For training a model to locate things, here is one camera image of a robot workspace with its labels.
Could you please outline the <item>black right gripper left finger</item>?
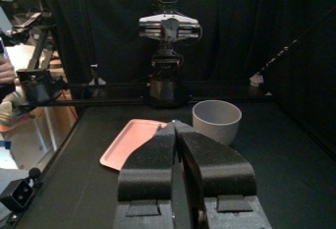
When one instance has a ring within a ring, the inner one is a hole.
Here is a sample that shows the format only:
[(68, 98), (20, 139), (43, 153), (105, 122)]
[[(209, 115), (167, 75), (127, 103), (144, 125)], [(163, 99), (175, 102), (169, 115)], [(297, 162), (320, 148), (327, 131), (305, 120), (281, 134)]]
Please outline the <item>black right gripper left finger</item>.
[(173, 229), (175, 126), (168, 123), (125, 160), (113, 229)]

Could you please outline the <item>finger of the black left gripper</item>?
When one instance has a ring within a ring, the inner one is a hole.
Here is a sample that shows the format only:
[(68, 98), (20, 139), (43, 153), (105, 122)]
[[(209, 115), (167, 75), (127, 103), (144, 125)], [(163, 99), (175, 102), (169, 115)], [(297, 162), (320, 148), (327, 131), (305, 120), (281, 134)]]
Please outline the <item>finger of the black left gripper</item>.
[(176, 19), (169, 19), (171, 22), (171, 41), (177, 41), (177, 37), (179, 37), (179, 26), (180, 26), (180, 22)]
[(168, 20), (161, 21), (161, 38), (164, 41), (168, 41), (169, 39), (169, 21)]

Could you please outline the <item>person's hand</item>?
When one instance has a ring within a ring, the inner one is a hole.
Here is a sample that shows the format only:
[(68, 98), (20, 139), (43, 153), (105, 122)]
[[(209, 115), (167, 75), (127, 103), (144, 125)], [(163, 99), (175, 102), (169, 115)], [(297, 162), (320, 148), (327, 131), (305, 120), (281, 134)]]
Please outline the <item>person's hand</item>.
[(8, 86), (17, 82), (15, 67), (9, 59), (0, 55), (0, 86)]

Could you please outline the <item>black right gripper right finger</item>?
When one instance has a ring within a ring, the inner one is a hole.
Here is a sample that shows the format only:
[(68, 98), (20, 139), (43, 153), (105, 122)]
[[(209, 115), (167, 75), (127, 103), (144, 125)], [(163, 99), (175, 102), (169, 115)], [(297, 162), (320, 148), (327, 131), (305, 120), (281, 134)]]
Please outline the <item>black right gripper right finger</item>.
[(185, 123), (175, 131), (195, 229), (272, 229), (247, 159)]

